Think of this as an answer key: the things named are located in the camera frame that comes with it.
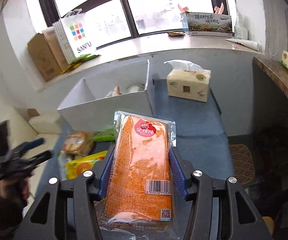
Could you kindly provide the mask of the person's left forearm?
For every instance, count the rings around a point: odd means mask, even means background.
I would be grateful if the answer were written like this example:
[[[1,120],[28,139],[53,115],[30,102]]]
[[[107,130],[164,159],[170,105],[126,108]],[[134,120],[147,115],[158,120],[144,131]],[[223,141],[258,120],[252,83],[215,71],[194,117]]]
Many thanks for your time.
[[[13,239],[23,220],[27,200],[3,199],[0,197],[0,239]]]

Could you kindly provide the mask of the person's left hand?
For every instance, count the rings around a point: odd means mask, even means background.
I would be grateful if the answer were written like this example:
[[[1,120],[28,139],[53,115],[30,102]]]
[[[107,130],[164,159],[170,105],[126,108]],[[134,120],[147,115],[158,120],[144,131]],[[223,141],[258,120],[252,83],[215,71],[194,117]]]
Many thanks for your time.
[[[3,199],[27,200],[30,197],[30,180],[13,178],[0,180],[0,197]]]

